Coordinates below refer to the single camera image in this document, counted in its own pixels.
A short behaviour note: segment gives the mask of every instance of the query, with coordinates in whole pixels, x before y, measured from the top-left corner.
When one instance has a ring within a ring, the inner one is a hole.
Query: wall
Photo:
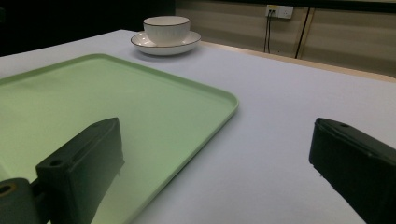
[[[2,0],[0,56],[41,49],[119,29],[143,30],[142,20],[175,15],[174,0],[130,0],[99,4],[93,0]]]
[[[266,5],[176,0],[176,14],[191,19],[203,40],[263,51]],[[291,20],[272,19],[271,53],[293,57],[307,8]],[[298,58],[396,77],[396,14],[310,10]]]

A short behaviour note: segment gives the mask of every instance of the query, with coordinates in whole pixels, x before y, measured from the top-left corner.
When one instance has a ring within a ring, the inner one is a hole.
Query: table surface
[[[131,44],[134,34],[119,30],[0,58],[0,77],[8,77],[104,53],[238,97],[233,118],[133,223],[364,223],[308,161],[314,122],[339,120],[396,147],[394,83],[206,44],[151,56]]]

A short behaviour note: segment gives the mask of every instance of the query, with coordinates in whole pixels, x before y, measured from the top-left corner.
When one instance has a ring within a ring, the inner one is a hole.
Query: plate
[[[149,40],[145,32],[140,32],[131,38],[131,42],[142,52],[152,55],[174,55],[184,53],[194,49],[201,35],[190,31],[189,35],[179,44],[175,46],[160,47]]]

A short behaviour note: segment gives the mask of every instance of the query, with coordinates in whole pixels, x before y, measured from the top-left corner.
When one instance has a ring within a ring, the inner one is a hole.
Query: plastic tray
[[[118,117],[126,163],[93,223],[124,223],[237,107],[226,91],[102,54],[7,77],[0,80],[0,180],[33,181],[51,152],[90,124]]]

